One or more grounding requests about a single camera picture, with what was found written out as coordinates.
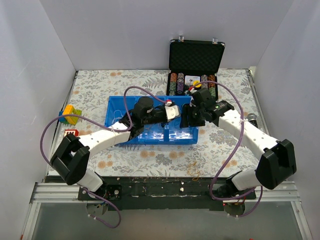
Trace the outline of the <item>blue plastic divided bin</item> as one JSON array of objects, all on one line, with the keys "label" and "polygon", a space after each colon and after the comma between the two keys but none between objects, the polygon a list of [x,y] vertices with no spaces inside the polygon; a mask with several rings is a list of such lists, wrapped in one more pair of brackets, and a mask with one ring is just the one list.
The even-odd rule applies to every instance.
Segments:
[{"label": "blue plastic divided bin", "polygon": [[[104,125],[110,127],[126,115],[124,98],[110,96],[108,100]],[[134,139],[128,141],[133,145],[192,145],[198,142],[199,128],[180,128],[180,118],[176,118],[166,125],[146,125],[144,131]]]}]

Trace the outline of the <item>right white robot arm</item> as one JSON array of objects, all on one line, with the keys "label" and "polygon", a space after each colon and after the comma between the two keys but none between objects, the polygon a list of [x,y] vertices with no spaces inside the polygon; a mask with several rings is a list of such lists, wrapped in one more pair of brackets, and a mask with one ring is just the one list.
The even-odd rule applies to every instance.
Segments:
[{"label": "right white robot arm", "polygon": [[267,135],[241,118],[241,114],[227,101],[217,102],[207,88],[190,94],[191,102],[184,104],[180,127],[200,127],[213,123],[233,135],[258,159],[257,167],[241,170],[226,179],[213,191],[215,198],[237,199],[246,190],[265,187],[273,190],[297,171],[294,145]]}]

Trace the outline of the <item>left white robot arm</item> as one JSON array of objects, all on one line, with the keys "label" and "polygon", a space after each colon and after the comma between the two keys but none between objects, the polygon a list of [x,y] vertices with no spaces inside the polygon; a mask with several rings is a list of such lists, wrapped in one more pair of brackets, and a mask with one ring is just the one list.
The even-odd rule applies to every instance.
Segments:
[{"label": "left white robot arm", "polygon": [[87,135],[66,135],[50,159],[50,165],[68,185],[77,184],[89,190],[95,200],[106,196],[103,179],[88,169],[89,159],[117,144],[126,143],[139,136],[145,125],[167,124],[180,116],[179,107],[167,100],[155,107],[150,97],[140,97],[133,109],[107,129]]}]

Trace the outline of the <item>floral patterned table mat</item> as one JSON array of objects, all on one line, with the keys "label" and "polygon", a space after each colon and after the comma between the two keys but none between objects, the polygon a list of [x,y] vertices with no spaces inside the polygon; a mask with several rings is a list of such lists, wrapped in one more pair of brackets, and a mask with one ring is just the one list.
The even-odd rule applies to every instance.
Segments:
[{"label": "floral patterned table mat", "polygon": [[[167,90],[167,70],[80,70],[75,76],[68,103],[82,110],[87,120],[75,125],[80,135],[99,130],[105,121],[111,96],[143,96],[149,91],[162,96]],[[248,69],[220,69],[218,97],[232,105],[240,102],[244,114],[257,115],[258,126],[266,130]],[[241,146],[228,160],[237,140],[226,131],[207,123],[192,145],[125,144],[110,147],[89,160],[91,170],[101,176],[211,177],[222,169],[221,177],[258,165],[252,152]]]}]

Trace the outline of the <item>black poker chip case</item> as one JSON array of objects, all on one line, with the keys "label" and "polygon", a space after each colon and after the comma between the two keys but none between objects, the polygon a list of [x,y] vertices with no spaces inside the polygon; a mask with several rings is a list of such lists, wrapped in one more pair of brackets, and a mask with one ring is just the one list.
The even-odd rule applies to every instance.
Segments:
[{"label": "black poker chip case", "polygon": [[184,96],[195,81],[216,81],[226,44],[213,39],[185,40],[183,36],[169,43],[169,74],[166,95]]}]

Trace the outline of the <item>black handheld microphone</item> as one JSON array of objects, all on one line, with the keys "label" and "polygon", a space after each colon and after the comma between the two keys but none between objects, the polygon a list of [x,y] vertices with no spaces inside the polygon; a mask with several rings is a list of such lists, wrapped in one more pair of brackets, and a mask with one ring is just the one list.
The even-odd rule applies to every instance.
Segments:
[{"label": "black handheld microphone", "polygon": [[258,128],[257,115],[254,113],[249,113],[246,119],[256,128]]}]

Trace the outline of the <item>red white toy block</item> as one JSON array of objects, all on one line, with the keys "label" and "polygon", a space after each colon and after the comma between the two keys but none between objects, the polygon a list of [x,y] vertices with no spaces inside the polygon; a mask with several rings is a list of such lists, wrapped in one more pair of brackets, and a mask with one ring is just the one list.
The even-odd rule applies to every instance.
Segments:
[{"label": "red white toy block", "polygon": [[72,135],[77,137],[79,135],[79,131],[77,129],[65,129],[63,136],[65,137],[65,136],[67,136],[69,134],[72,134]]}]

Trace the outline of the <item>colourful toy brick stack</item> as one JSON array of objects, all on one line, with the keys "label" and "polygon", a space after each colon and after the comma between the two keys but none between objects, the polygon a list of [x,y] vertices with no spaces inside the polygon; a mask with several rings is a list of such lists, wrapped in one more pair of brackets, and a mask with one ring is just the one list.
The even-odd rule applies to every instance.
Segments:
[{"label": "colourful toy brick stack", "polygon": [[61,116],[58,121],[62,124],[76,125],[82,110],[76,109],[72,104],[67,104],[63,110],[59,112]]}]

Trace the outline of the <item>aluminium frame rail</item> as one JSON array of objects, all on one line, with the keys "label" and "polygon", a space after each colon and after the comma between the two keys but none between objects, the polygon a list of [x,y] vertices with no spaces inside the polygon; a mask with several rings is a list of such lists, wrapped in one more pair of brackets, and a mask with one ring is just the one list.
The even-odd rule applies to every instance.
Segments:
[{"label": "aluminium frame rail", "polygon": [[65,183],[36,183],[30,203],[73,203],[78,200],[80,187]]}]

